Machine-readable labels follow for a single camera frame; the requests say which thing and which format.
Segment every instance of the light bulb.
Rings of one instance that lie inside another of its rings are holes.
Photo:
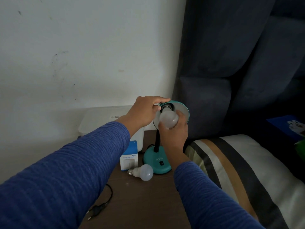
[[[159,121],[162,122],[166,128],[173,128],[178,123],[178,119],[179,116],[177,113],[170,108],[165,108],[159,117]]]
[[[143,181],[148,181],[153,177],[153,168],[150,165],[142,165],[127,171],[129,175],[141,178]]]

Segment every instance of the blue striped sleeve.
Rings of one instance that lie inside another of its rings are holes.
[[[78,228],[130,135],[110,122],[0,185],[0,228]]]
[[[179,165],[174,181],[192,228],[264,228],[194,162]]]

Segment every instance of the pillow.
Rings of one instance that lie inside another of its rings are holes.
[[[305,228],[305,185],[246,135],[196,140],[185,154],[265,228]]]

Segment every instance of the teal desk lamp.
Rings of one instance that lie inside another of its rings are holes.
[[[167,160],[163,146],[160,146],[160,133],[158,124],[162,121],[167,128],[174,127],[178,122],[176,110],[180,110],[189,121],[189,110],[181,102],[171,100],[170,102],[160,104],[161,111],[156,113],[155,119],[152,121],[157,129],[156,142],[154,146],[149,147],[144,153],[143,163],[152,167],[155,174],[167,173],[171,170],[170,163]]]

